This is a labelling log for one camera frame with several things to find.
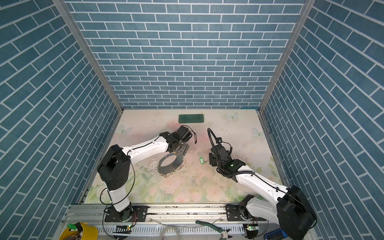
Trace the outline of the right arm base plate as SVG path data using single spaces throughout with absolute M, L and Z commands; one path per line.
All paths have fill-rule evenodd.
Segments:
M 267 221 L 263 215 L 263 212 L 261 212 L 258 208 L 251 208 L 249 210 L 246 206 L 240 206 L 238 204 L 227 204 L 225 205 L 225 210 L 228 222 Z

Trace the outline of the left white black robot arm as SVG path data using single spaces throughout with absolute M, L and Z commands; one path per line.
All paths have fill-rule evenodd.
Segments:
M 107 186 L 111 203 L 102 203 L 106 206 L 105 212 L 117 215 L 118 221 L 136 221 L 137 213 L 129 199 L 125 184 L 129 179 L 130 170 L 134 164 L 157 154 L 168 153 L 159 161 L 158 172 L 167 177 L 182 168 L 184 156 L 188 152 L 187 142 L 194 138 L 197 143 L 197 134 L 188 126 L 182 125 L 176 131 L 163 132 L 152 140 L 130 147 L 111 146 L 99 166 L 98 173 Z

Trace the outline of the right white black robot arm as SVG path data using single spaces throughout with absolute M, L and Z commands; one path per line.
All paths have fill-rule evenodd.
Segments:
M 239 210 L 245 219 L 260 217 L 278 224 L 293 240 L 302 240 L 317 223 L 317 216 L 304 192 L 297 186 L 277 184 L 253 171 L 246 163 L 232 159 L 221 144 L 211 148 L 210 164 L 222 176 L 246 186 L 265 199 L 247 195 Z

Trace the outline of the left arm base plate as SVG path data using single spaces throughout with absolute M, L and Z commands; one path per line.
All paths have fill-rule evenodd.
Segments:
M 144 222 L 147 217 L 148 206 L 130 206 L 121 212 L 118 212 L 114 207 L 107 207 L 105 210 L 106 216 L 104 221 L 109 222 Z

